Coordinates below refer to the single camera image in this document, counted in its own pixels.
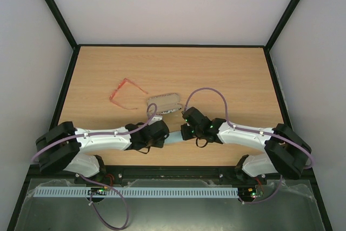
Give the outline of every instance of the black joint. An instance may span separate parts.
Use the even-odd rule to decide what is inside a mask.
[[[283,136],[311,153],[311,148],[290,127],[278,124],[273,129],[274,133]],[[298,148],[290,144],[282,144],[282,141],[272,137],[265,142],[264,150],[278,173],[285,178],[298,180],[308,161],[308,156]]]
[[[36,149],[40,151],[55,141],[74,135],[75,131],[72,122],[61,123],[36,140]],[[71,139],[48,149],[38,157],[40,172],[54,174],[65,169],[79,153],[80,146],[76,139]]]
[[[234,172],[236,174],[236,177],[238,180],[240,180],[243,183],[246,183],[246,181],[249,179],[249,175],[247,175],[245,172],[243,172],[243,165],[245,160],[249,157],[249,155],[244,155],[239,162],[237,163],[236,167],[234,168]]]
[[[125,128],[132,131],[138,128],[138,125],[128,124]],[[131,134],[131,145],[127,150],[141,150],[148,147],[163,148],[164,140],[169,136],[169,129],[162,120],[144,127],[140,131]]]

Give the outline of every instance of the red wire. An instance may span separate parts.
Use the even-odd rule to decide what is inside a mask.
[[[262,192],[264,193],[264,189],[263,189],[263,186],[262,186],[260,180],[257,177],[254,179],[258,182],[259,186],[261,187]]]

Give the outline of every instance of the wooden table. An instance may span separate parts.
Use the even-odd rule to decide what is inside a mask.
[[[109,101],[124,78],[149,93],[130,84],[121,88],[117,101],[137,110]],[[216,88],[225,96],[233,122],[254,127],[283,122],[262,48],[190,47],[81,47],[59,122],[73,121],[75,127],[85,129],[145,122],[149,97],[178,93],[185,104],[190,93],[201,87]],[[189,105],[210,119],[225,118],[224,104],[212,91],[196,93]],[[184,123],[180,112],[164,115],[164,121],[170,131],[180,130]],[[236,144],[198,148],[190,140],[152,148],[147,155],[133,150],[97,154],[109,165],[234,166],[243,155],[258,153]]]

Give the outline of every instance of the black metal edge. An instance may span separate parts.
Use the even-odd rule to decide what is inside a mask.
[[[45,2],[47,3],[50,11],[52,12],[56,22],[58,23],[61,30],[63,31],[67,41],[70,43],[71,47],[74,49],[75,47],[77,47],[77,42],[74,39],[69,27],[67,26],[64,17],[60,13],[60,10],[59,10],[58,6],[56,5],[55,1],[54,0],[45,0]]]
[[[277,102],[278,102],[279,107],[280,107],[283,122],[286,125],[288,125],[290,128],[292,128],[290,117],[289,117],[288,112],[287,112],[286,103],[285,103],[285,100],[284,100],[283,95],[282,95],[281,87],[280,87],[279,81],[277,79],[276,71],[275,71],[269,50],[264,48],[263,51],[264,51],[265,59],[267,60],[267,65],[268,65],[270,77],[272,80],[272,84],[274,86],[274,91],[276,94]]]
[[[317,206],[318,206],[318,210],[320,211],[320,215],[321,215],[321,219],[322,219],[322,222],[324,225],[324,229],[326,231],[332,231],[333,228],[331,226],[327,210],[325,209],[320,189],[319,189],[317,184],[311,185],[311,187],[312,187],[312,192],[314,193],[314,197],[317,201]]]
[[[7,226],[7,231],[13,231],[16,228],[19,214],[21,212],[26,193],[28,192],[29,184],[30,184],[30,182],[26,182],[26,181],[23,183],[23,186],[22,186],[21,192],[19,194],[17,203],[16,203],[14,211],[12,213],[12,217],[10,219],[9,225]]]
[[[83,47],[192,47],[192,48],[264,48],[263,45],[222,44],[80,44]]]
[[[72,53],[71,60],[70,60],[70,63],[69,63],[69,66],[68,66],[68,69],[66,72],[66,76],[65,76],[63,85],[61,87],[60,95],[59,95],[58,102],[57,102],[56,107],[55,107],[55,111],[54,111],[53,118],[52,118],[52,121],[50,123],[49,129],[52,129],[53,127],[58,125],[60,115],[61,115],[61,112],[62,112],[63,107],[64,107],[64,102],[66,99],[67,91],[69,89],[72,75],[74,73],[74,69],[76,66],[76,62],[77,62],[77,58],[78,58],[78,54],[79,54],[80,49],[81,48],[78,45],[77,47],[74,48],[74,51]]]
[[[278,39],[281,31],[283,30],[283,28],[285,27],[285,25],[287,24],[287,21],[290,19],[292,13],[294,12],[294,10],[296,9],[298,3],[300,0],[291,0],[288,4],[288,6],[286,7],[283,15],[281,16],[279,22],[277,23],[274,31],[272,32],[267,44],[265,45],[265,48],[267,50],[270,50],[274,43],[276,42],[276,40]]]

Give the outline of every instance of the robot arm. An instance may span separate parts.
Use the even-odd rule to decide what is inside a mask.
[[[209,120],[196,108],[191,107],[183,114],[186,124],[181,126],[183,140],[203,139],[207,143],[236,143],[264,152],[260,155],[245,155],[235,171],[239,179],[246,176],[280,173],[286,178],[297,180],[307,163],[308,156],[291,145],[285,144],[269,133],[287,138],[311,153],[311,148],[289,127],[278,124],[275,128],[254,128],[237,125],[231,127],[225,119]]]
[[[85,153],[104,149],[140,151],[147,148],[149,151],[151,147],[162,148],[164,140],[169,136],[169,129],[162,117],[155,116],[147,126],[136,131],[142,124],[127,124],[125,127],[108,130],[87,130],[75,128],[72,122],[64,122],[36,141],[39,152],[58,140],[72,137],[38,156],[40,171],[52,174],[67,170],[91,177],[105,170],[104,164],[101,157]]]

